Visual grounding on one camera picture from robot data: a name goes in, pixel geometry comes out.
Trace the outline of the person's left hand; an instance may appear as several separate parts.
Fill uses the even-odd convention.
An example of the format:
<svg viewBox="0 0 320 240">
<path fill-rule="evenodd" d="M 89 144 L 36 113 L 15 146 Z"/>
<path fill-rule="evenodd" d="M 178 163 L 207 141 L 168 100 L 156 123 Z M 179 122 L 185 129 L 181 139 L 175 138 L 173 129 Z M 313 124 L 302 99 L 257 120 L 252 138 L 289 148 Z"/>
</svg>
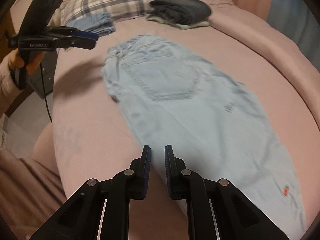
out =
<svg viewBox="0 0 320 240">
<path fill-rule="evenodd" d="M 23 68 L 26 67 L 27 73 L 32 75 L 36 72 L 37 68 L 39 67 L 41 61 L 44 58 L 44 53 L 39 53 L 35 55 L 28 64 L 25 64 L 23 59 L 20 57 L 18 50 L 13 50 L 9 53 L 8 65 L 10 72 L 15 74 L 16 68 Z"/>
</svg>

